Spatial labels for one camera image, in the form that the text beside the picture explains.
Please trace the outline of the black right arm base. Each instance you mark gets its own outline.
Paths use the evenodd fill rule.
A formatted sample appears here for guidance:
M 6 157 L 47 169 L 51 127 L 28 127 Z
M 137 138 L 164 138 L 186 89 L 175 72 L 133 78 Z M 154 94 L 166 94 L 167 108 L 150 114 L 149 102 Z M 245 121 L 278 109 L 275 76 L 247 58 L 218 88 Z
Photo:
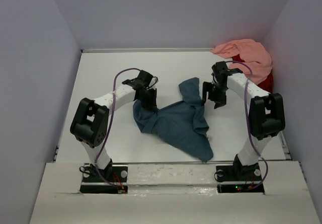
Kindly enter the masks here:
M 265 193 L 259 164 L 250 167 L 216 166 L 214 179 L 218 193 Z

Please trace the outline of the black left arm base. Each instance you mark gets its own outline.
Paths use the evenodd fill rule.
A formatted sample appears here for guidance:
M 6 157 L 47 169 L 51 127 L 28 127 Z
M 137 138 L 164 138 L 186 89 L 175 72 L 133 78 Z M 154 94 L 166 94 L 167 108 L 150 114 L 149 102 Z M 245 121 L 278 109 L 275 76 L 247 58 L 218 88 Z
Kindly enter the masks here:
M 83 194 L 126 194 L 128 192 L 128 166 L 109 165 L 106 170 L 92 164 L 80 166 L 82 174 L 80 193 Z

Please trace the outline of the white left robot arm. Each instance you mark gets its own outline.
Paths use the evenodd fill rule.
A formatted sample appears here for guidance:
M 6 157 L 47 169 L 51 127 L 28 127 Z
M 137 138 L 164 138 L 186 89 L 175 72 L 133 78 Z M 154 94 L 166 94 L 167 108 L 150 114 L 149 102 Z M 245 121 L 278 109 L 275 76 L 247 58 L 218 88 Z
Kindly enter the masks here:
M 96 99 L 83 98 L 76 110 L 70 126 L 70 133 L 84 146 L 90 163 L 95 166 L 94 175 L 100 181 L 111 177 L 111 158 L 106 152 L 108 124 L 114 112 L 133 101 L 152 112 L 157 111 L 156 88 L 121 84 L 117 89 Z

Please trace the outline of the teal blue t shirt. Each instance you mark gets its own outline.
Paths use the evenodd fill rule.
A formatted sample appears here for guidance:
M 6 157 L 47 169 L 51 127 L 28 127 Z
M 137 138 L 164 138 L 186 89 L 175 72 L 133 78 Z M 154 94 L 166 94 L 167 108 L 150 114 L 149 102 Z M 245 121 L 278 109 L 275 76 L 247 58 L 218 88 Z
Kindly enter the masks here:
M 199 92 L 199 78 L 181 82 L 182 100 L 157 112 L 143 108 L 137 100 L 133 104 L 133 118 L 141 133 L 158 136 L 165 143 L 206 163 L 213 158 L 207 137 L 209 125 L 204 117 L 204 105 Z

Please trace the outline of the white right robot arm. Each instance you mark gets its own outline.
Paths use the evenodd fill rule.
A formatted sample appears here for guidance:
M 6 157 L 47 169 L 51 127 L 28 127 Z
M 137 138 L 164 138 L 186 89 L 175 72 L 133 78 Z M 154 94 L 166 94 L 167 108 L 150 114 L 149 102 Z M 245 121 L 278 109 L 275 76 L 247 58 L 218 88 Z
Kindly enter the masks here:
M 255 165 L 271 138 L 285 128 L 283 98 L 271 94 L 255 83 L 239 69 L 212 68 L 212 82 L 204 82 L 202 102 L 214 102 L 214 109 L 226 105 L 226 91 L 232 90 L 242 100 L 246 112 L 248 139 L 236 155 L 239 162 L 232 166 L 232 175 L 242 180 L 250 174 L 249 166 Z

